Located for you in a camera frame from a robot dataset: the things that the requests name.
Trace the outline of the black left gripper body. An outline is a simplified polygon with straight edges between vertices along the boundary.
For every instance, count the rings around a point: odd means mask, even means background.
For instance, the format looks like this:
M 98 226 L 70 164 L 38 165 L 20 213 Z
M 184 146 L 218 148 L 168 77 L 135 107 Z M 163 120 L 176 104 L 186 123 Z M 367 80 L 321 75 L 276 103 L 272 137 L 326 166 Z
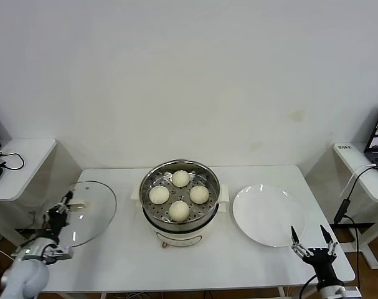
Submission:
M 61 230 L 67 226 L 68 212 L 49 211 L 47 221 L 47 228 L 45 229 L 45 236 L 48 238 L 58 238 Z

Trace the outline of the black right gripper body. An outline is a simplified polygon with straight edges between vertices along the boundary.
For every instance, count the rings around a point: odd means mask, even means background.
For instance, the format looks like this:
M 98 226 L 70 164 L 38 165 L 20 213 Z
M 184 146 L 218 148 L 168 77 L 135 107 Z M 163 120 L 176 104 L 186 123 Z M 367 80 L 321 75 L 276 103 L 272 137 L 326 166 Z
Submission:
M 308 250 L 309 253 L 302 258 L 302 261 L 313 267 L 318 280 L 317 288 L 343 286 L 344 283 L 337 278 L 333 268 L 336 256 L 328 254 L 327 248 L 309 248 Z

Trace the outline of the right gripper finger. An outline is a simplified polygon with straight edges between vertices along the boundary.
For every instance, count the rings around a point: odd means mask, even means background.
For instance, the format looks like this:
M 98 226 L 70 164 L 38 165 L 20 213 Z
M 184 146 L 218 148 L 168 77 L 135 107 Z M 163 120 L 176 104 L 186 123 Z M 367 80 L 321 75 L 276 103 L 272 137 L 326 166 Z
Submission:
M 299 237 L 293 226 L 291 226 L 291 249 L 301 259 L 305 257 L 309 258 L 312 256 L 312 253 L 308 249 L 303 247 L 303 245 L 300 243 Z
M 331 237 L 331 234 L 324 228 L 324 226 L 320 225 L 320 229 L 327 244 L 328 255 L 336 256 L 336 246 L 338 243 Z

